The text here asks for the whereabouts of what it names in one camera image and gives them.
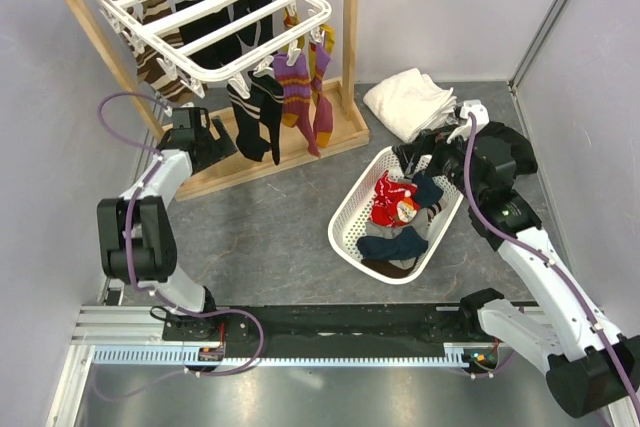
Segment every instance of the wire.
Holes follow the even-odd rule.
[[[156,298],[158,298],[162,303],[168,306],[171,310],[180,312],[190,317],[194,317],[197,319],[205,319],[205,318],[213,318],[213,317],[232,314],[232,315],[242,315],[248,318],[249,320],[251,320],[258,328],[258,334],[259,334],[258,348],[256,349],[255,353],[251,356],[251,358],[244,364],[238,367],[234,367],[233,369],[230,369],[230,370],[223,370],[220,372],[206,372],[206,373],[200,372],[198,373],[198,375],[207,376],[207,377],[222,377],[227,375],[238,374],[240,372],[245,372],[253,367],[253,363],[258,359],[258,357],[260,356],[264,348],[264,340],[265,340],[264,329],[262,328],[262,324],[260,323],[260,321],[253,314],[241,309],[225,309],[225,310],[218,310],[214,312],[194,312],[176,305],[175,303],[167,299],[164,295],[162,295],[162,293],[155,290],[153,287],[140,287],[138,285],[138,280],[136,277],[135,265],[133,260],[133,240],[132,240],[133,210],[134,210],[136,200],[138,200],[138,197],[142,193],[142,190],[153,178],[156,172],[160,169],[163,158],[162,158],[162,152],[160,152],[158,149],[141,144],[139,142],[135,142],[131,139],[124,137],[123,135],[116,132],[107,123],[107,121],[104,118],[104,107],[108,102],[118,97],[139,97],[154,103],[157,103],[157,99],[154,99],[153,97],[145,94],[139,94],[137,92],[119,92],[106,97],[104,100],[102,100],[102,102],[100,102],[100,105],[98,106],[98,119],[102,127],[104,127],[104,129],[107,132],[109,132],[113,137],[120,140],[121,142],[124,142],[127,145],[148,150],[155,154],[154,163],[149,169],[149,171],[147,172],[147,174],[142,178],[140,183],[138,183],[138,186],[136,187],[136,189],[133,191],[133,194],[129,199],[129,204],[127,205],[127,211],[125,214],[124,240],[125,240],[125,253],[127,258],[127,273],[129,275],[129,282],[131,283],[131,286],[136,292],[148,292],[151,296],[155,296]]]
[[[600,341],[604,345],[605,350],[609,354],[609,357],[611,358],[611,361],[613,362],[613,365],[615,366],[616,371],[618,372],[618,375],[622,380],[622,384],[624,385],[624,388],[627,391],[627,394],[629,394],[629,398],[631,400],[631,403],[633,404],[636,417],[638,418],[638,420],[640,420],[640,400],[638,399],[635,389],[631,384],[631,380],[629,379],[629,376],[624,370],[624,367],[620,362],[620,358],[618,357],[615,350],[613,349],[611,342],[609,342],[609,339],[607,338],[605,333],[602,331],[601,327],[598,325],[598,319],[596,318],[594,313],[591,311],[589,304],[587,303],[586,299],[582,296],[578,287],[576,287],[576,285],[569,278],[569,276],[560,267],[558,267],[555,260],[550,259],[549,257],[544,255],[542,252],[539,252],[532,246],[514,237],[511,237],[508,234],[505,234],[504,232],[496,228],[493,224],[491,224],[484,217],[484,215],[482,215],[482,212],[480,212],[480,208],[478,207],[475,196],[473,195],[473,190],[471,189],[471,176],[470,176],[471,157],[473,156],[473,146],[476,139],[478,123],[475,115],[471,112],[469,113],[469,118],[471,119],[471,133],[469,134],[469,141],[467,142],[467,151],[464,158],[464,188],[466,192],[466,197],[469,200],[469,205],[471,206],[471,210],[473,210],[473,213],[478,218],[478,220],[480,220],[482,225],[484,225],[491,233],[493,233],[494,235],[498,236],[503,240],[506,240],[507,242],[511,242],[513,245],[520,247],[521,249],[524,249],[527,252],[531,253],[532,255],[538,257],[544,264],[546,264],[549,268],[551,268],[553,272],[555,272],[563,280],[563,282],[567,285],[571,293],[574,295],[574,297],[580,304],[580,307],[582,307],[582,310],[586,314],[587,320],[591,322],[593,329],[595,330],[596,334],[600,338]]]
[[[142,392],[145,392],[147,390],[149,390],[151,387],[154,387],[156,385],[158,385],[161,382],[164,382],[165,380],[171,379],[173,377],[177,377],[178,375],[184,374],[184,370],[173,370],[167,374],[164,374],[160,377],[158,377],[157,379],[149,382],[148,384],[145,384],[141,387],[138,387],[137,389],[132,390],[131,392],[127,393],[127,394],[123,394],[123,395],[119,395],[117,397],[111,397],[109,395],[103,394],[102,392],[100,392],[100,390],[98,389],[98,385],[96,382],[96,377],[97,374],[94,371],[92,374],[92,378],[91,378],[91,390],[93,391],[94,394],[96,394],[96,396],[104,401],[104,402],[109,402],[109,403],[116,403],[116,402],[123,402],[127,399],[130,399],[131,397],[134,397],[138,394],[141,394]]]

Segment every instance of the folded white cloth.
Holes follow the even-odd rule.
[[[453,89],[443,90],[418,69],[383,80],[364,96],[364,103],[387,129],[411,142],[422,129],[440,127],[453,112]]]

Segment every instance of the red cloth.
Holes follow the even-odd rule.
[[[418,187],[400,184],[389,179],[387,170],[376,183],[376,197],[371,210],[371,221],[385,227],[399,227],[411,222],[420,206],[411,196]]]

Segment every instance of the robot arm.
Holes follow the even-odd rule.
[[[469,147],[471,114],[481,131]],[[537,171],[530,143],[513,129],[489,122],[479,101],[465,102],[457,116],[462,125],[424,132],[413,144],[394,151],[405,173],[411,173],[420,156],[432,154],[426,173],[444,175],[467,197],[473,196],[477,205],[469,209],[472,225],[518,273],[553,331],[522,314],[493,289],[461,300],[468,327],[503,340],[531,362],[545,375],[556,401],[573,417],[619,400],[630,390],[625,390],[607,347],[613,346],[630,387],[637,390],[640,336],[625,338],[596,307],[556,254],[538,216],[513,189],[518,175]],[[471,155],[468,171],[467,155]]]
[[[215,310],[211,293],[193,282],[178,265],[167,207],[184,181],[235,153],[236,148],[219,118],[213,119],[213,125],[220,138],[213,138],[205,109],[174,109],[173,122],[158,144],[160,154],[154,155],[152,164],[136,183],[118,198],[104,199],[98,204],[102,268],[107,277],[131,283],[125,250],[125,215],[140,188],[131,232],[138,287],[151,295],[157,292],[191,312],[208,312]]]

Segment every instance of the white plastic basket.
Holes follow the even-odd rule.
[[[424,169],[431,160],[431,156],[425,155],[418,163],[418,169]],[[398,158],[392,152],[391,147],[382,150],[369,164],[367,170],[360,176],[356,185],[347,194],[338,210],[329,222],[329,242],[331,247],[340,257],[351,265],[360,269],[365,274],[374,277],[387,284],[407,284],[415,280],[427,266],[429,259],[438,248],[440,240],[453,220],[462,202],[462,194],[445,178],[436,177],[434,182],[440,187],[447,200],[447,207],[433,219],[429,225],[427,240],[429,250],[420,256],[411,273],[404,278],[396,279],[382,275],[365,267],[360,263],[362,255],[356,247],[356,241],[365,234],[365,224],[369,220],[373,199],[375,197],[375,185],[385,170],[389,171],[391,179],[403,177]]]

